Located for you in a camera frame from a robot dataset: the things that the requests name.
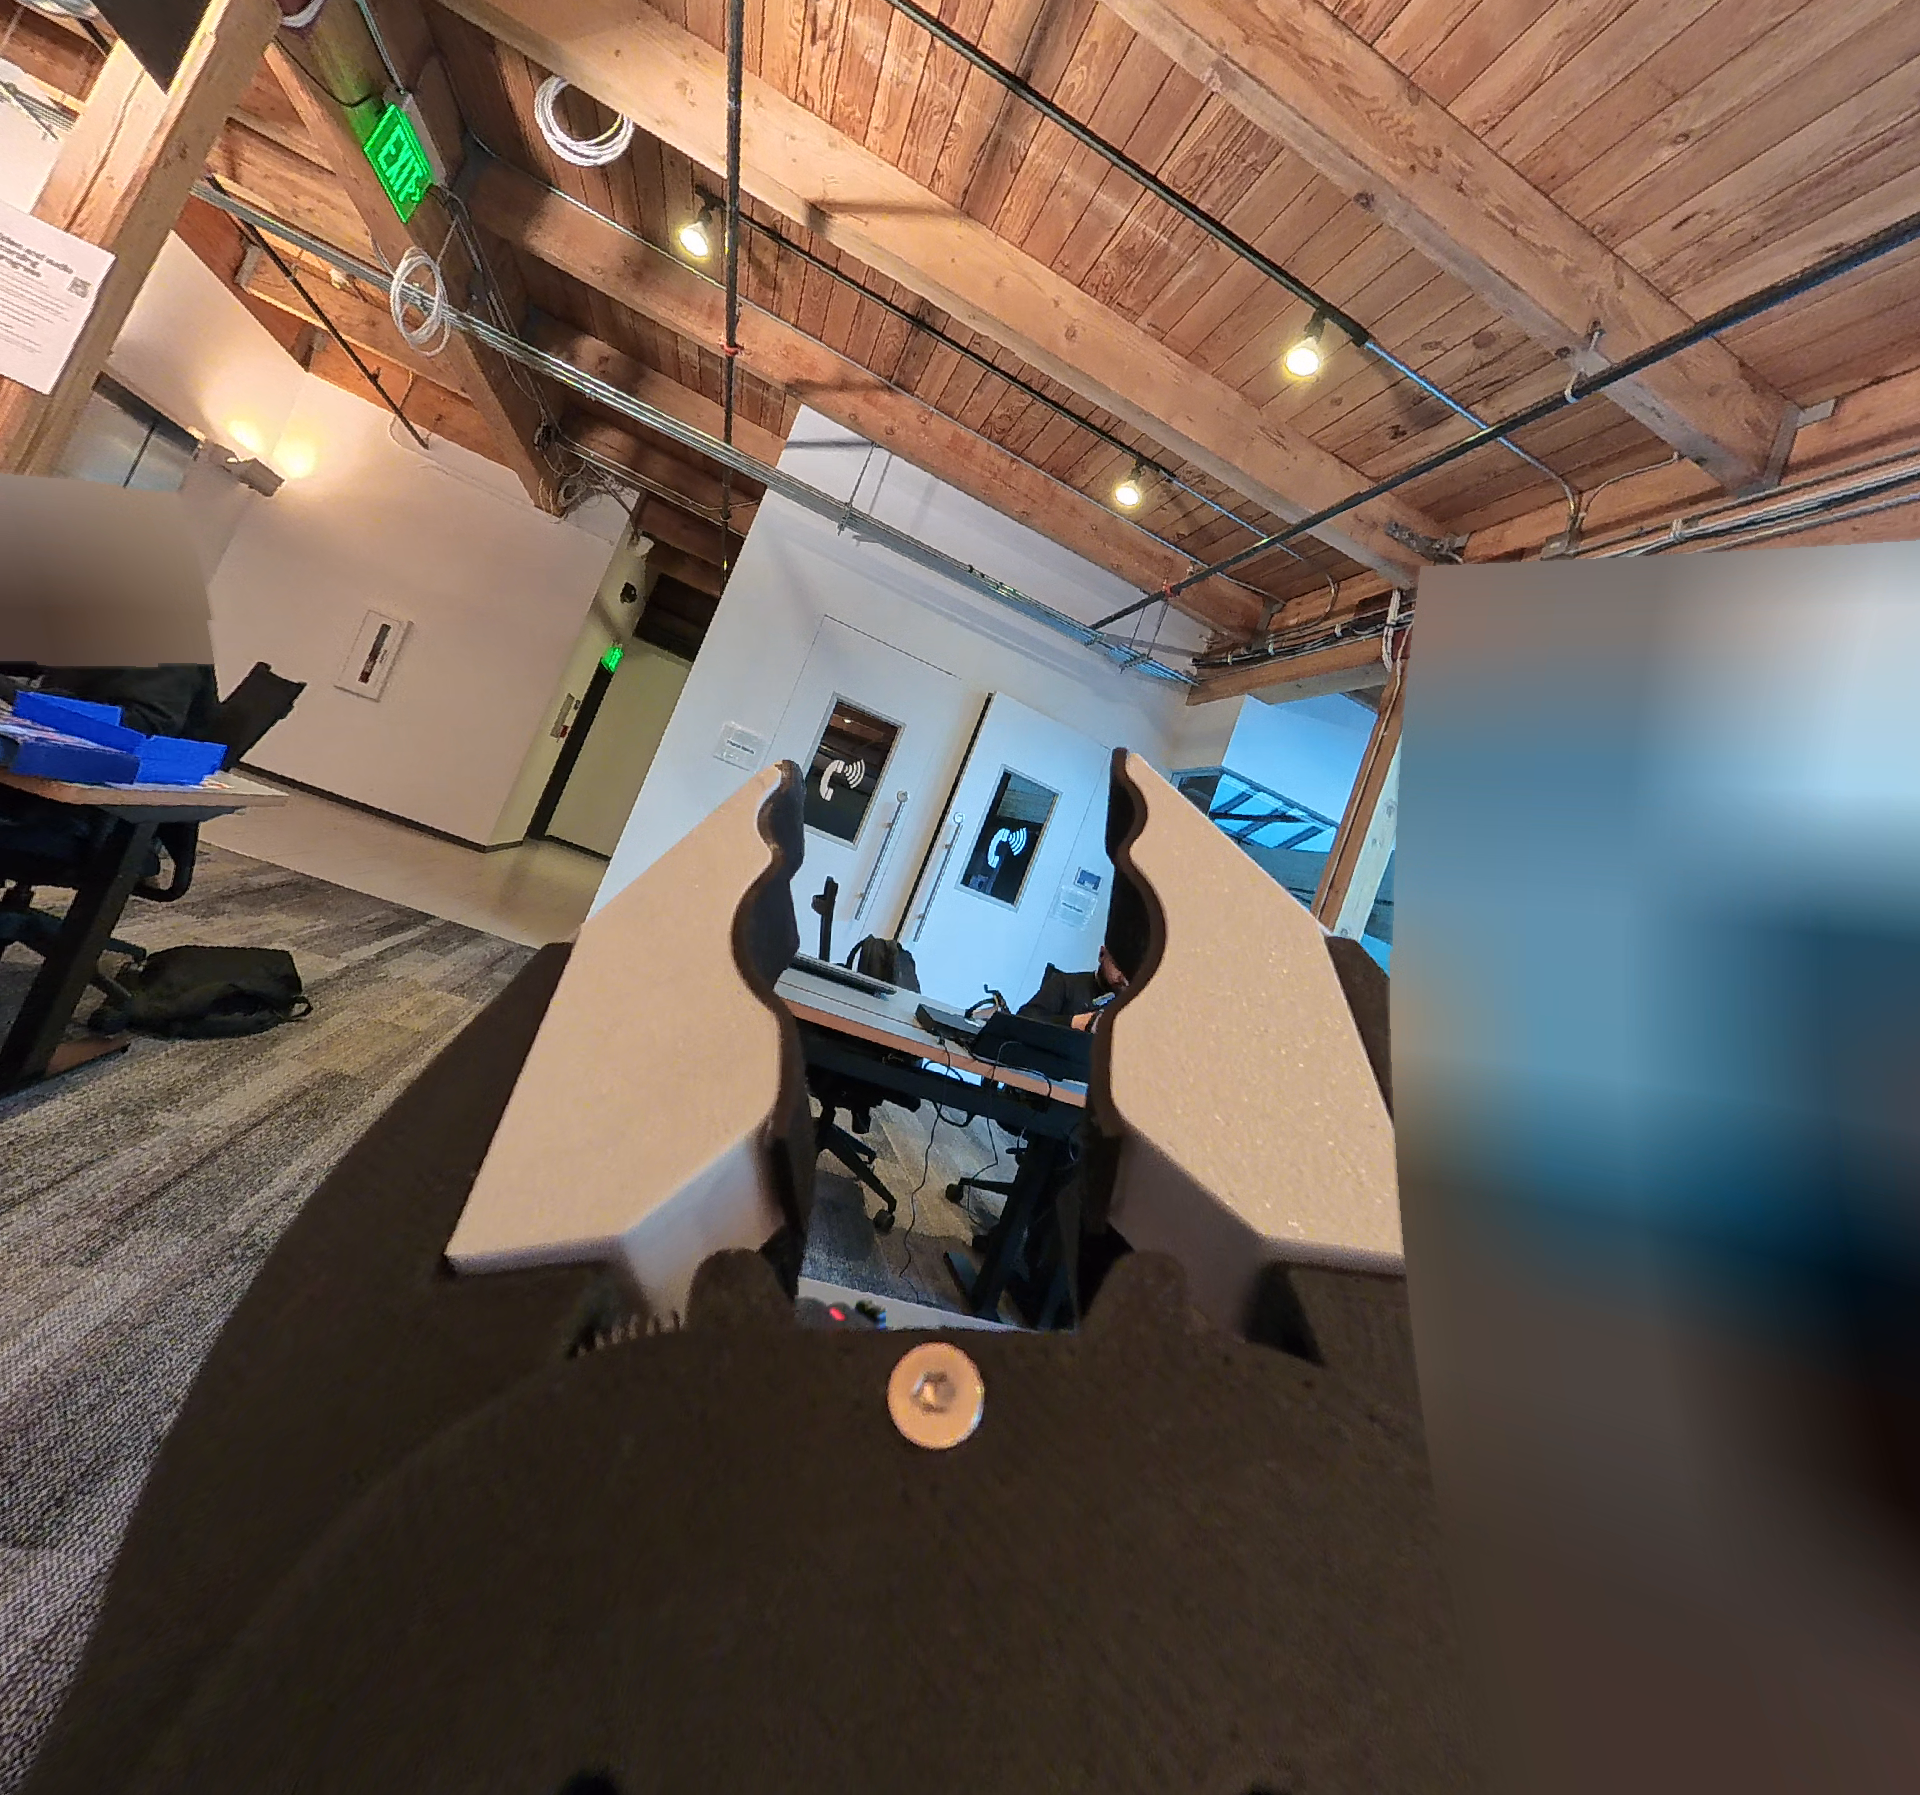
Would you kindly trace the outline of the wooden post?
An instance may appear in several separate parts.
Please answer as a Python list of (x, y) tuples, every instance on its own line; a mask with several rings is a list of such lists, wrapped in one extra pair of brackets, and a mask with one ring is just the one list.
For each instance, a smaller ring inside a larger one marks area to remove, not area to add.
[(1378, 908), (1397, 826), (1397, 734), (1405, 734), (1405, 660), (1393, 667), (1381, 721), (1362, 750), (1350, 804), (1334, 826), (1330, 855), (1315, 893), (1315, 921), (1334, 938), (1362, 938)]
[(158, 85), (125, 41), (110, 50), (33, 215), (35, 222), (53, 222), (77, 241), (110, 248), (111, 263), (87, 326), (77, 333), (77, 351), (64, 359), (50, 389), (16, 383), (2, 383), (0, 389), (0, 468), (7, 476), (53, 470), (141, 287), (152, 271), (158, 248), (276, 28), (276, 0), (210, 0), (173, 85)]

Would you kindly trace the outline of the blue trays on desk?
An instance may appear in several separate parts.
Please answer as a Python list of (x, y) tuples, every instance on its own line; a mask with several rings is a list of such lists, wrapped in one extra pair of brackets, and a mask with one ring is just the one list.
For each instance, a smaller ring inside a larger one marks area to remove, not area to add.
[(210, 660), (158, 660), (158, 667), (0, 667), (0, 700), (41, 691), (77, 705), (110, 705), (124, 714), (124, 727), (165, 740), (222, 745), (235, 767), (259, 740), (295, 714), (304, 700), (300, 681), (276, 675), (259, 660), (224, 700), (219, 700), (219, 675)]

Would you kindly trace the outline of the white top office desk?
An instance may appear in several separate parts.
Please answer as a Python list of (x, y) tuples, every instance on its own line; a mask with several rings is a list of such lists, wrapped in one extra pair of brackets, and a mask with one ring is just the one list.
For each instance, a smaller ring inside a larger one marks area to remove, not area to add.
[(818, 1150), (813, 1275), (899, 1293), (912, 1314), (1071, 1328), (1077, 1211), (1063, 1193), (1077, 1184), (1087, 1085), (974, 1061), (916, 1023), (919, 993), (836, 993), (789, 970), (779, 996), (804, 1067), (919, 1098), (919, 1109), (876, 1106), (864, 1135), (898, 1196), (893, 1232), (872, 1227), (876, 1196)]

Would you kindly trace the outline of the black backpack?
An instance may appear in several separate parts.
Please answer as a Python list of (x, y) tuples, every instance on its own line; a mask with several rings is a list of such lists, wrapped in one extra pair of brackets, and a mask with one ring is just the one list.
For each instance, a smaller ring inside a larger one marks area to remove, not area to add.
[(300, 965), (284, 948), (164, 948), (110, 986), (90, 1034), (250, 1038), (304, 1019)]

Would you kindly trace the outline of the black bag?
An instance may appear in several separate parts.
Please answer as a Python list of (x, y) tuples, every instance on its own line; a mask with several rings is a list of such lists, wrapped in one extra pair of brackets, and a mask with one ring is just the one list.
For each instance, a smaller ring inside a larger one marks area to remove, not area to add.
[(1093, 1078), (1093, 1034), (1061, 1019), (1016, 1013), (960, 1014), (919, 1000), (916, 1023), (985, 1067), (1016, 1067), (1067, 1085)]

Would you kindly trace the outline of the black office chair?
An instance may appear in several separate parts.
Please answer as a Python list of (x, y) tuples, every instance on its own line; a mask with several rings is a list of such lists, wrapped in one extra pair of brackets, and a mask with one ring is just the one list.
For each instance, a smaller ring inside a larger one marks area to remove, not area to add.
[[(87, 893), (105, 870), (110, 849), (132, 836), (125, 820), (111, 820), (96, 807), (35, 804), (45, 817), (2, 817), (0, 826), (0, 948), (29, 948), (50, 956), (60, 948), (64, 915), (35, 910), (35, 893), (68, 891)], [(178, 901), (193, 881), (199, 830), (158, 826), (144, 849), (134, 849), (132, 896)]]
[[(867, 936), (850, 942), (842, 965), (887, 978), (899, 993), (919, 993), (916, 956), (893, 938)], [(872, 1089), (867, 1078), (847, 1074), (836, 1067), (804, 1067), (804, 1085), (810, 1085), (810, 1098), (818, 1102), (818, 1119), (813, 1119), (818, 1150), (847, 1164), (876, 1196), (872, 1227), (893, 1232), (898, 1196), (887, 1184), (876, 1184), (864, 1135), (872, 1130), (876, 1106), (919, 1109), (919, 1098), (905, 1089)]]

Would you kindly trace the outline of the white phone booth door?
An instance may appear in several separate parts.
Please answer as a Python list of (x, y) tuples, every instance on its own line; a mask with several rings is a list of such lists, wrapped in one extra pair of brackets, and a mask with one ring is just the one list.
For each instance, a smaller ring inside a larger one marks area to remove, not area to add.
[(893, 936), (916, 881), (966, 685), (847, 622), (818, 622), (773, 751), (804, 779), (804, 854), (792, 877), (799, 948), (842, 962)]
[(1025, 1005), (1045, 965), (1097, 965), (1104, 910), (1067, 931), (1051, 908), (1067, 868), (1109, 870), (1109, 760), (1109, 745), (1017, 700), (985, 705), (899, 931), (933, 1005), (966, 1013), (984, 993)]

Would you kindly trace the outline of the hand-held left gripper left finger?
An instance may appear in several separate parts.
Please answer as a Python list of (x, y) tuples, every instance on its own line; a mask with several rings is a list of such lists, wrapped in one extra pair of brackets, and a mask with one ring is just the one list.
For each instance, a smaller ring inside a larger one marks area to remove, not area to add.
[(659, 1318), (717, 1252), (795, 1275), (813, 1148), (773, 986), (799, 796), (773, 760), (584, 921), (445, 1247), (458, 1275), (622, 1264)]

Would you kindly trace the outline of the black lighting track rail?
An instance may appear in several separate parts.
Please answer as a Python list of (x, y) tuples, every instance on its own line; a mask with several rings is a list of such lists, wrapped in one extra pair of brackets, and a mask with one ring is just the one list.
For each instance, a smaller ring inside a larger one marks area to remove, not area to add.
[(1212, 247), (1224, 247), (1229, 253), (1234, 253), (1245, 267), (1255, 267), (1258, 275), (1269, 275), (1287, 293), (1303, 298), (1315, 309), (1315, 317), (1328, 317), (1360, 351), (1381, 353), (1381, 341), (1360, 317), (1350, 317), (1328, 293), (1318, 293), (1315, 287), (1303, 287), (1294, 271), (1287, 271), (1281, 263), (1274, 263), (1262, 248), (1255, 248), (1249, 241), (1242, 241), (1229, 222), (1216, 222), (1193, 199), (1187, 199), (1163, 178), (1153, 178), (1144, 162), (1135, 162), (1130, 156), (1121, 156), (1116, 146), (1109, 146), (1097, 129), (1087, 129), (1063, 105), (1053, 105), (1051, 96), (1039, 96), (1016, 68), (995, 63), (970, 35), (951, 34), (936, 12), (926, 12), (916, 0), (882, 0), (882, 4), (893, 12), (899, 12), (912, 28), (919, 28), (923, 35), (933, 35), (936, 44), (947, 44), (951, 53), (960, 53), (974, 71), (984, 71), (1011, 101), (1017, 101), (1025, 107), (1039, 114), (1051, 129), (1067, 131), (1067, 143), (1077, 143), (1084, 148), (1093, 148), (1104, 169), (1130, 178), (1144, 194), (1153, 194), (1163, 211), (1171, 211), (1180, 222), (1199, 225)]

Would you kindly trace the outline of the wooden top office desk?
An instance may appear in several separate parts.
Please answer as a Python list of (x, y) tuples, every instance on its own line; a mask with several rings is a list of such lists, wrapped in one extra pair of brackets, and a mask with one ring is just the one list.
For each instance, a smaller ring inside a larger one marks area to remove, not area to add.
[(134, 893), (141, 868), (158, 842), (158, 830), (202, 826), (232, 813), (282, 804), (284, 795), (250, 777), (210, 777), (199, 790), (68, 784), (45, 777), (0, 779), (7, 795), (64, 807), (96, 807), (111, 820), (110, 836), (73, 868), (45, 868), (41, 855), (2, 849), (2, 921), (29, 921), (35, 891), (73, 893), (64, 921), (41, 948), (41, 970), (0, 1041), (0, 1092), (21, 1092), (125, 1049), (125, 1038), (68, 1038), (68, 1023), (96, 978), (100, 956), (111, 942), (111, 926), (124, 921), (124, 908)]

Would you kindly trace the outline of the dark doorway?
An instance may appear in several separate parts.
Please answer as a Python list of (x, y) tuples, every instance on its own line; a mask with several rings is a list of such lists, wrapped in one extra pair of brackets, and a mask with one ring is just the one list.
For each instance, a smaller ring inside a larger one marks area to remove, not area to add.
[(556, 769), (538, 795), (530, 820), (532, 837), (556, 837), (596, 855), (614, 854), (689, 672), (689, 659), (648, 640), (624, 646), (614, 675), (592, 667)]

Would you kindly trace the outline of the white paper notice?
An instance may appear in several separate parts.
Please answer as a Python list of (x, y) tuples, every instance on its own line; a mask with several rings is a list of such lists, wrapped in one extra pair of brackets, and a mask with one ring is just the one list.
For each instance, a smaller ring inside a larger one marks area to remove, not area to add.
[(0, 377), (50, 394), (111, 253), (0, 206)]

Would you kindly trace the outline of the white wall cabinet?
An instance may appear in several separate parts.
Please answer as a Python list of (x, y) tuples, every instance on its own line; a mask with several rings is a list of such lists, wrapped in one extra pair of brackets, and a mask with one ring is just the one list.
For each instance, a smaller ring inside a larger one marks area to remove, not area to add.
[(335, 691), (375, 705), (384, 692), (384, 685), (391, 685), (393, 659), (409, 646), (409, 631), (412, 631), (409, 619), (365, 608), (364, 622), (359, 622), (359, 631), (351, 631), (351, 640), (350, 640), (350, 651), (342, 651), (342, 660), (335, 672)]

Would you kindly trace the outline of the glass window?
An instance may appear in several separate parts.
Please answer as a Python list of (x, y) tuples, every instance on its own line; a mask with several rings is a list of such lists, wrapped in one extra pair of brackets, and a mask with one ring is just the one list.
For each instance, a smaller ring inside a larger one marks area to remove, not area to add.
[(1299, 908), (1315, 908), (1328, 855), (1334, 849), (1330, 817), (1229, 767), (1187, 767), (1171, 777), (1171, 784)]

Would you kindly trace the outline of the long black ceiling pipe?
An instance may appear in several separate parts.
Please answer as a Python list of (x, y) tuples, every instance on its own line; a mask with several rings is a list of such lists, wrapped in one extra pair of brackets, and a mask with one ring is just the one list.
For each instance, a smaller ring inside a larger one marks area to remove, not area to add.
[(1582, 403), (1587, 394), (1609, 394), (1617, 387), (1628, 387), (1637, 372), (1650, 372), (1650, 367), (1658, 367), (1658, 364), (1665, 364), (1677, 353), (1688, 353), (1694, 344), (1716, 341), (1719, 333), (1744, 326), (1744, 324), (1752, 324), (1752, 317), (1762, 317), (1762, 313), (1769, 313), (1769, 309), (1780, 309), (1780, 302), (1790, 302), (1790, 298), (1797, 298), (1806, 290), (1819, 290), (1819, 287), (1831, 287), (1840, 275), (1850, 275), (1865, 263), (1905, 248), (1917, 236), (1920, 236), (1920, 217), (1905, 215), (1900, 222), (1887, 222), (1874, 236), (1832, 248), (1831, 257), (1813, 263), (1806, 271), (1780, 275), (1780, 280), (1769, 280), (1769, 287), (1762, 287), (1762, 290), (1752, 290), (1752, 293), (1744, 293), (1744, 298), (1736, 298), (1736, 302), (1725, 302), (1716, 313), (1709, 313), (1704, 324), (1694, 324), (1694, 326), (1684, 326), (1684, 333), (1677, 333), (1677, 335), (1665, 335), (1658, 344), (1642, 344), (1637, 353), (1628, 353), (1620, 364), (1609, 364), (1609, 367), (1593, 367), (1593, 372), (1574, 377), (1562, 394), (1544, 394), (1544, 401), (1534, 401), (1534, 403), (1524, 403), (1524, 410), (1517, 410), (1517, 413), (1506, 413), (1506, 418), (1497, 418), (1497, 421), (1491, 421), (1491, 427), (1453, 440), (1448, 450), (1438, 450), (1438, 454), (1429, 454), (1423, 463), (1407, 463), (1405, 470), (1393, 470), (1384, 479), (1371, 479), (1371, 486), (1334, 498), (1330, 507), (1291, 521), (1287, 532), (1276, 532), (1276, 537), (1269, 537), (1258, 543), (1245, 543), (1242, 552), (1232, 552), (1224, 563), (1209, 563), (1209, 565), (1199, 565), (1199, 572), (1171, 581), (1171, 586), (1153, 588), (1153, 594), (1142, 594), (1135, 602), (1129, 602), (1129, 608), (1093, 622), (1087, 631), (1098, 633), (1098, 631), (1109, 631), (1109, 626), (1116, 626), (1116, 622), (1129, 622), (1129, 619), (1135, 619), (1135, 614), (1144, 614), (1153, 602), (1167, 608), (1171, 594), (1190, 594), (1205, 581), (1216, 581), (1216, 574), (1229, 574), (1229, 572), (1234, 572), (1234, 565), (1245, 565), (1245, 563), (1255, 563), (1255, 558), (1291, 543), (1294, 537), (1320, 532), (1334, 519), (1350, 519), (1360, 507), (1371, 507), (1378, 498), (1384, 498), (1384, 496), (1393, 496), (1393, 492), (1429, 476), (1435, 468), (1464, 463), (1464, 459), (1473, 459), (1487, 445), (1506, 445), (1524, 427), (1534, 427), (1534, 421), (1544, 421), (1544, 418), (1553, 418), (1553, 413), (1562, 413), (1562, 410), (1573, 410), (1573, 403)]

